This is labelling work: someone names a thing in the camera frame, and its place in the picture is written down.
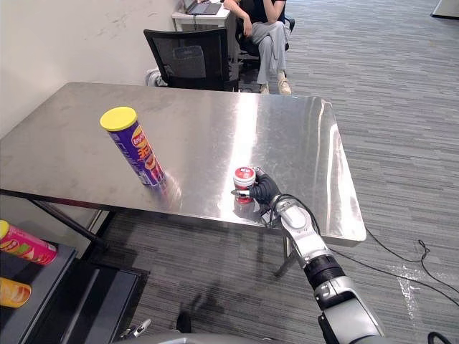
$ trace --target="power cord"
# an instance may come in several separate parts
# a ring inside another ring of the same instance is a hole
[[[383,243],[381,243],[373,233],[370,232],[370,230],[365,226],[365,230],[368,232],[368,234],[370,234],[370,236],[373,238],[373,240],[375,242],[377,242],[382,248],[384,248],[386,251],[388,251],[389,253],[393,254],[394,256],[396,257],[399,257],[401,260],[404,260],[406,262],[412,262],[412,263],[421,263],[421,266],[422,268],[424,269],[425,273],[428,274],[431,278],[433,278],[435,281],[441,283],[442,285],[445,285],[446,287],[449,287],[450,289],[454,290],[455,292],[457,292],[459,294],[459,290],[457,290],[456,288],[454,288],[453,286],[449,285],[448,283],[445,283],[441,280],[439,280],[438,278],[432,276],[432,274],[430,274],[429,270],[427,270],[427,268],[425,267],[424,265],[424,259],[425,257],[430,253],[430,249],[427,248],[426,244],[423,242],[423,240],[417,240],[418,244],[424,249],[424,253],[422,254],[421,258],[420,259],[407,259],[407,258],[404,258],[400,255],[398,255],[397,253],[395,253],[394,251],[392,251],[391,249],[387,248],[386,246],[383,245]]]
[[[282,193],[281,195],[279,195],[279,197],[276,198],[276,200],[274,201],[274,204],[273,204],[273,207],[272,209],[275,209],[275,207],[277,206],[278,202],[279,201],[282,201],[284,199],[295,199],[309,214],[309,216],[311,217],[311,221],[312,221],[312,225],[313,225],[313,228],[314,230],[320,235],[321,234],[321,230],[320,230],[320,227],[318,225],[318,222],[317,222],[317,219],[316,217],[314,216],[314,213],[296,196],[294,195],[290,195],[289,193]],[[271,213],[270,213],[270,220],[269,222],[267,223],[267,225],[272,228],[273,227],[273,213],[274,211],[272,210]],[[421,263],[422,265],[422,268],[426,271],[426,273],[431,277],[433,278],[434,280],[436,280],[437,282],[451,288],[452,290],[456,291],[459,293],[459,291],[457,289],[455,289],[454,287],[450,286],[448,283],[445,283],[443,281],[440,281],[438,278],[436,277],[433,277],[426,269],[425,265],[424,265],[424,259],[425,257],[429,254],[430,252],[430,249],[427,247],[427,245],[422,241],[422,240],[418,240],[418,243],[421,245],[421,247],[424,249],[424,253],[422,254],[421,258],[420,259],[406,259],[400,255],[398,255],[397,253],[393,252],[391,249],[389,249],[388,247],[386,247],[383,243],[381,243],[374,235],[373,233],[371,233],[367,227],[365,226],[365,230],[370,234],[370,236],[374,239],[374,241],[379,244],[381,247],[383,247],[384,249],[386,249],[388,252],[390,252],[391,254],[395,255],[396,257],[406,261],[406,262],[416,262],[416,263]],[[332,252],[335,252],[339,255],[341,255],[342,257],[345,257],[353,262],[356,262],[357,264],[360,264],[364,267],[367,267],[369,269],[372,269],[372,270],[375,270],[375,271],[378,271],[378,272],[381,272],[383,274],[388,274],[390,276],[393,276],[393,277],[397,277],[397,278],[401,278],[403,280],[408,280],[408,281],[411,281],[411,282],[415,282],[419,285],[423,285],[425,287],[428,287],[430,288],[431,290],[434,290],[436,292],[438,292],[439,294],[443,295],[444,297],[446,297],[447,299],[449,299],[449,301],[451,301],[452,303],[454,303],[456,306],[459,307],[459,302],[455,301],[452,297],[446,295],[444,292],[442,292],[441,290],[431,286],[431,285],[428,285],[427,283],[424,283],[424,282],[420,282],[420,281],[417,281],[415,279],[411,279],[409,277],[404,277],[404,276],[400,276],[398,274],[393,274],[391,272],[388,272],[388,271],[385,271],[383,269],[379,269],[379,268],[376,268],[376,267],[372,267],[371,265],[368,265],[368,264],[365,264],[363,262],[360,262],[359,260],[357,259],[354,259],[350,256],[348,256],[347,254],[344,254],[344,253],[341,253],[340,251],[337,251],[335,249],[330,249]]]

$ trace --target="black shirt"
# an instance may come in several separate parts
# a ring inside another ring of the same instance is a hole
[[[273,4],[276,2],[276,1],[286,1],[286,0],[271,0],[273,2]],[[282,12],[280,13],[280,16],[278,18],[278,21],[279,22],[282,22],[282,23],[285,23],[285,6],[284,8],[282,9]],[[251,8],[248,12],[247,12],[250,16],[250,21],[252,23],[256,23],[256,22],[262,22],[262,23],[266,23],[268,22],[268,18],[266,17],[266,12],[265,12],[265,5],[263,5],[263,0],[253,0],[253,8]]]

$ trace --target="chair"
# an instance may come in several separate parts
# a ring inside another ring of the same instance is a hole
[[[230,80],[227,30],[160,32],[143,30],[169,87],[198,90],[237,90]]]
[[[251,7],[254,6],[253,0],[241,0],[240,6],[243,10],[250,12]],[[295,27],[295,19],[289,17],[287,14],[285,14],[284,17],[288,22],[290,30],[293,31],[293,28]],[[247,54],[251,57],[255,57],[250,59],[242,59],[242,69],[249,70],[260,68],[260,51],[258,50],[258,46],[252,43],[250,38],[244,36],[244,22],[241,18],[238,18],[236,21],[236,41],[242,51],[247,52]],[[289,45],[287,43],[285,45],[285,50],[287,51],[288,48]]]

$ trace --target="woman's hand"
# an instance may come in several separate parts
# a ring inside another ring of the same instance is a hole
[[[244,18],[244,36],[252,36],[252,22],[250,21],[249,16]]]

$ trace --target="seated woman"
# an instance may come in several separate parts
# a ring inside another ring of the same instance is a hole
[[[260,93],[269,94],[270,71],[278,74],[279,93],[292,93],[285,77],[285,44],[290,29],[285,25],[285,0],[253,0],[250,13],[239,7],[241,0],[224,0],[223,6],[244,21],[244,35],[250,37],[260,51],[257,83]]]

